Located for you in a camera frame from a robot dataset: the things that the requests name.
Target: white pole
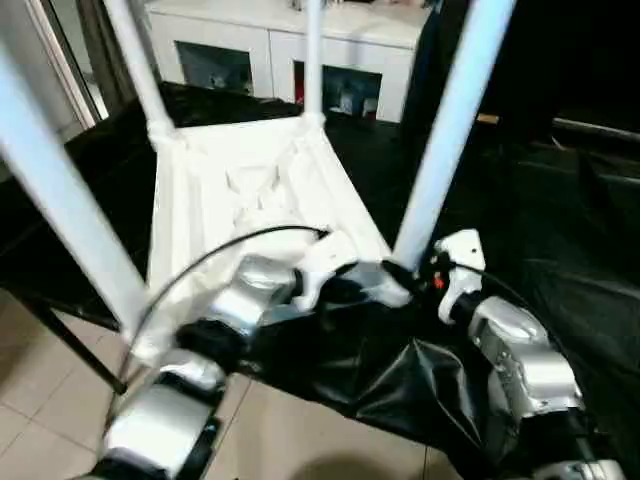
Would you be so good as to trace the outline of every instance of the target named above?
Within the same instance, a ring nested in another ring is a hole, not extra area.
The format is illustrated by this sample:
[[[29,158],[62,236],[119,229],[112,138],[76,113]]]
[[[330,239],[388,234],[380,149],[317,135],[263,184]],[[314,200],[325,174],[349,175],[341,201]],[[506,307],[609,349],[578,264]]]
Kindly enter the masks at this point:
[[[393,258],[414,271],[427,248],[516,0],[472,0]]]
[[[173,122],[162,102],[128,3],[126,0],[104,0],[104,4],[147,117],[149,138],[171,135]]]
[[[322,118],[322,4],[307,1],[307,56],[304,65],[304,113]]]
[[[147,302],[145,284],[1,43],[0,105],[5,162],[130,340]]]

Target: curtain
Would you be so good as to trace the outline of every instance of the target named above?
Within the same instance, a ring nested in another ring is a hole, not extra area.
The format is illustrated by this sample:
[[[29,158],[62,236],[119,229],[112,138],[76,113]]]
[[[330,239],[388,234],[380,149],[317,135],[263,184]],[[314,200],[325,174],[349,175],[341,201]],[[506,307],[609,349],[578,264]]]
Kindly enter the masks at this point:
[[[136,97],[103,0],[76,0],[93,76],[113,115]]]

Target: black table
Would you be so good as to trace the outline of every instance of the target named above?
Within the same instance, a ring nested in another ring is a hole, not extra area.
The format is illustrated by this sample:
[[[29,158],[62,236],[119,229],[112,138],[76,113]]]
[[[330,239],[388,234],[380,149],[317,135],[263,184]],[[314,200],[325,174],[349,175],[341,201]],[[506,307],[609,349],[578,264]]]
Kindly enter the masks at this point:
[[[299,113],[280,101],[169,84],[162,90],[178,126]],[[339,115],[328,117],[326,131],[393,244],[423,139],[407,141],[394,125]],[[155,153],[141,109],[135,104],[102,122],[67,151],[144,274]],[[104,303],[19,185],[1,184],[0,200],[0,286],[122,388],[51,314],[54,308],[115,330]],[[488,269],[534,305],[563,346],[630,478],[640,478],[639,215],[637,164],[511,144],[487,127],[474,131],[437,227],[438,236],[479,229]],[[443,449],[460,473],[480,478],[495,460],[483,446],[487,365],[441,325],[433,302],[398,311],[363,305],[269,327],[243,371]]]

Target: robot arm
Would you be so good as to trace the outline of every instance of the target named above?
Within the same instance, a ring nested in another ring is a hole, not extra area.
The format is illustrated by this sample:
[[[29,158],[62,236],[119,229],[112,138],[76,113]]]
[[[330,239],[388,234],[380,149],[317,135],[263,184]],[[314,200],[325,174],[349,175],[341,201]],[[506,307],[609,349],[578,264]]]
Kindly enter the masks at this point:
[[[624,479],[589,425],[569,362],[542,324],[529,311],[483,292],[478,232],[440,240],[436,253],[453,265],[438,315],[462,327],[493,367],[487,386],[492,456],[518,462],[533,480]]]

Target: tiled floor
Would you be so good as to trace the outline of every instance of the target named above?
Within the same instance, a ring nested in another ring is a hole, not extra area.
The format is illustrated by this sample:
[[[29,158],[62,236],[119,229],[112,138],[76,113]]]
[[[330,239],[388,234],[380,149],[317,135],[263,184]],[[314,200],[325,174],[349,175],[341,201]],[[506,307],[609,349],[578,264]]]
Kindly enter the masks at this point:
[[[111,368],[120,339],[65,318]],[[95,459],[108,388],[57,338],[0,292],[0,477],[56,480]],[[210,480],[454,480],[432,449],[233,377]]]

